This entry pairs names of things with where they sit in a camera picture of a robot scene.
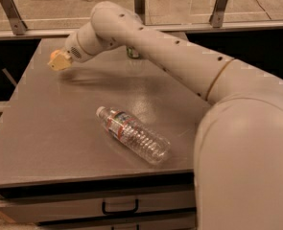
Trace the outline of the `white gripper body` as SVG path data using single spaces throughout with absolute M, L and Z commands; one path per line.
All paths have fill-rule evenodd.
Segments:
M 77 33 L 72 33 L 66 38 L 64 47 L 71 58 L 76 62 L 86 62 L 92 58 L 92 56 L 82 48 L 78 41 Z

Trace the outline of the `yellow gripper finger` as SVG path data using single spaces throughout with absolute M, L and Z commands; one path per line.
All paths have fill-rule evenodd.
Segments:
M 70 55 L 67 53 L 66 50 L 58 49 L 60 52 L 55 56 L 55 58 L 51 60 L 55 60 L 56 58 L 64 58 L 65 60 L 69 61 L 71 59 Z
M 54 71 L 61 71 L 71 66 L 71 60 L 69 58 L 64 57 L 63 55 L 59 55 L 51 59 L 48 65 Z

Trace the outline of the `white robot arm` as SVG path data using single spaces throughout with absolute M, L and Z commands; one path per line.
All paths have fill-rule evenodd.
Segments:
M 283 80 L 111 2 L 97 4 L 49 64 L 62 70 L 121 45 L 211 105 L 194 145 L 198 230 L 283 230 Z

